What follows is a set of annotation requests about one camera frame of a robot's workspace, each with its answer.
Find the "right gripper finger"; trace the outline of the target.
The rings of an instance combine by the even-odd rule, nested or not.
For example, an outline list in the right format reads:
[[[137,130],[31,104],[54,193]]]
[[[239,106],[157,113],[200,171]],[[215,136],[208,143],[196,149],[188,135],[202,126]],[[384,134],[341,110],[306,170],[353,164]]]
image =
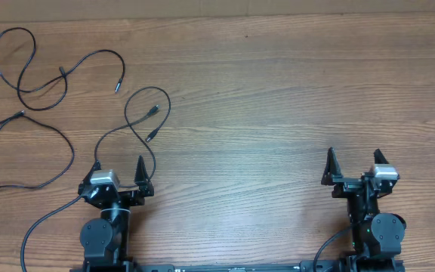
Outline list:
[[[376,149],[373,155],[374,155],[374,164],[379,164],[379,165],[388,164],[387,159],[385,158],[384,154],[381,152],[380,149]]]
[[[337,161],[335,149],[330,147],[327,152],[325,169],[322,175],[321,185],[332,186],[336,180],[342,179],[341,167]]]

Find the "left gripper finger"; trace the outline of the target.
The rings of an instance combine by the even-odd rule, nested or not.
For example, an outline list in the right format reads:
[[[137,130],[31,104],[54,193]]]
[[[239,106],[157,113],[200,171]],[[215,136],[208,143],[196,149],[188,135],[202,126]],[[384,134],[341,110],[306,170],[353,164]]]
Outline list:
[[[88,184],[90,184],[90,180],[92,175],[94,174],[95,171],[99,171],[101,170],[101,164],[99,160],[95,160],[94,164],[92,165],[90,171],[86,174],[86,176],[83,178],[80,187],[84,187]]]
[[[139,156],[137,161],[134,183],[143,197],[154,196],[154,187],[147,173],[142,156]]]

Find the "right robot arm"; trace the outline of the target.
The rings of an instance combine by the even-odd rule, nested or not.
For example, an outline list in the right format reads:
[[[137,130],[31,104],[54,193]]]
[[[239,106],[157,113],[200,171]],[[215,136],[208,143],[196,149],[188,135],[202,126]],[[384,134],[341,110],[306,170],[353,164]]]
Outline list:
[[[374,164],[358,178],[342,175],[335,150],[327,152],[321,184],[332,186],[332,197],[347,201],[350,226],[325,241],[314,256],[312,268],[318,270],[319,257],[337,238],[351,233],[352,252],[345,252],[331,264],[322,267],[328,271],[404,271],[404,265],[395,257],[402,251],[401,242],[406,232],[406,221],[394,213],[382,213],[378,200],[392,194],[400,179],[396,168],[383,153],[374,151]]]

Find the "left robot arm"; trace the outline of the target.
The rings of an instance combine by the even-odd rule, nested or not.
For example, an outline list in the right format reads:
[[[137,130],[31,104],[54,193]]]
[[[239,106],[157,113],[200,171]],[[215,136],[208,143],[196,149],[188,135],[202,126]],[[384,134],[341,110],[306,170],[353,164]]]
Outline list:
[[[84,248],[81,271],[142,271],[128,256],[131,207],[143,206],[154,195],[154,187],[142,157],[134,176],[135,190],[121,191],[117,174],[103,170],[99,162],[79,185],[78,194],[86,203],[100,210],[98,218],[82,227],[80,243]]]

